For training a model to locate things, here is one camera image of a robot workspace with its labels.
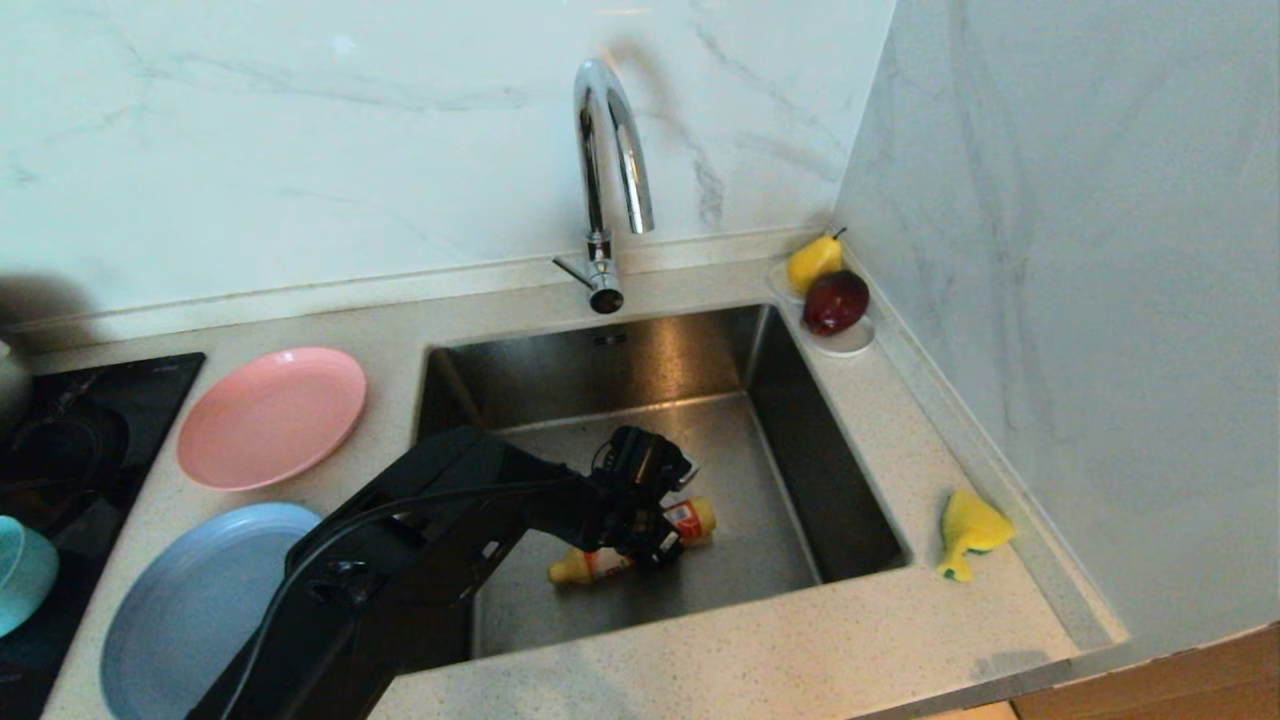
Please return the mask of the orange dish soap bottle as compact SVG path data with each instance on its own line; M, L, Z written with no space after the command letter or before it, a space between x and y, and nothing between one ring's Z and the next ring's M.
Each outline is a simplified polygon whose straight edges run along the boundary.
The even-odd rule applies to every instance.
M716 511L701 496L671 505L663 515L678 532L684 547L709 543L717 528ZM547 575L553 585L590 585L636 566L635 560L613 548L589 553L570 548L561 561L548 568Z

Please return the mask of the stainless steel sink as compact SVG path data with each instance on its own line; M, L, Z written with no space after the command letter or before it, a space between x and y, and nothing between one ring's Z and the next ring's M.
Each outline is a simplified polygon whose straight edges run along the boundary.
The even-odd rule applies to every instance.
M718 527L669 569L554 587L567 544L529 532L462 609L434 665L764 600L908 561L780 311L748 305L430 348L419 436L474 425L586 471L640 427L700 471Z

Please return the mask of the yellow sponge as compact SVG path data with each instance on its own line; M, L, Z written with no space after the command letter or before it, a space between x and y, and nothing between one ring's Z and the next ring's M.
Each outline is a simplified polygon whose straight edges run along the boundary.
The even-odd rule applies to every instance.
M969 489L950 495L940 529L943 551L937 573L955 582L973 580L968 555L989 553L1016 537L1012 521Z

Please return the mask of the chrome gooseneck faucet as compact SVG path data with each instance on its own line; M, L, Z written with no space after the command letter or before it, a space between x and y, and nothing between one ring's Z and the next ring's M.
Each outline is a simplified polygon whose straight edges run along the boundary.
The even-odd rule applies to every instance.
M602 182L602 143L614 146L631 231L646 234L655 229L646 159L628 95L612 65L590 58L576 70L573 82L573 128L582 178L586 260L582 270L562 258L552 263L588 290L589 307L600 315L625 305L620 270L612 250L613 233L605 223Z

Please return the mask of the small white dish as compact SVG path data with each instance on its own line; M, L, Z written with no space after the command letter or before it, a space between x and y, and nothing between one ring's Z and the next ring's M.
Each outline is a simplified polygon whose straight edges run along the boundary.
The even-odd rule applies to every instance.
M803 324L803 297L788 282L787 263L777 261L767 274L767 284L782 302L783 313L795 320L803 341L818 354L828 357L854 357L868 350L876 340L876 327L868 313L858 323L832 336L818 336Z

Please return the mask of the dark red apple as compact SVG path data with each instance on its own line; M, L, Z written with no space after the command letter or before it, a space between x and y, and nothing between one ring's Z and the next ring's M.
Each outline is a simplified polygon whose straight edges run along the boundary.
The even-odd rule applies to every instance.
M803 325L813 334L831 337L860 322L870 306L869 284L842 269L817 278L806 292Z

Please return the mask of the yellow pear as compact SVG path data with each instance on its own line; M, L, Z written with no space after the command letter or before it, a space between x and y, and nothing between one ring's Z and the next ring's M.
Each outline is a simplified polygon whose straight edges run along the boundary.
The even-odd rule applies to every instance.
M844 246L841 245L844 232L845 228L841 228L823 234L794 252L787 260L787 282L796 296L805 296L817 279L844 268Z

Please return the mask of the pink plate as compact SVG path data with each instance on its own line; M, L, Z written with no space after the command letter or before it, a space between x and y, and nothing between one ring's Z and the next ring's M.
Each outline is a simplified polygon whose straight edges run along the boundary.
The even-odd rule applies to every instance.
M223 492L294 478L335 452L367 401L361 364L337 348L297 347L238 366L192 407L177 457L196 484Z

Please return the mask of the blue plate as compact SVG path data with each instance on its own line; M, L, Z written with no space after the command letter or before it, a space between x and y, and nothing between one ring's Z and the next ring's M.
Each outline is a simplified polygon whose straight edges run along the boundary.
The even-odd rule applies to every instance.
M253 503L165 548L105 639L100 682L114 719L184 720L260 624L289 550L320 521L297 503Z

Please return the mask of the black glass cooktop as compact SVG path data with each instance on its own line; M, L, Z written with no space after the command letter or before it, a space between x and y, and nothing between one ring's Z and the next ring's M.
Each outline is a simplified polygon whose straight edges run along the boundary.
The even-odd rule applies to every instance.
M38 375L0 439L0 515L58 548L37 612L0 638L0 720L40 720L125 520L204 354Z

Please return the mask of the teal cup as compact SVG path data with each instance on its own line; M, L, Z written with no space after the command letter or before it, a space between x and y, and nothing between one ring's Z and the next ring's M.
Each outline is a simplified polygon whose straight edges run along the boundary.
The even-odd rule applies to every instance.
M0 515L0 638L26 624L52 591L60 569L50 539Z

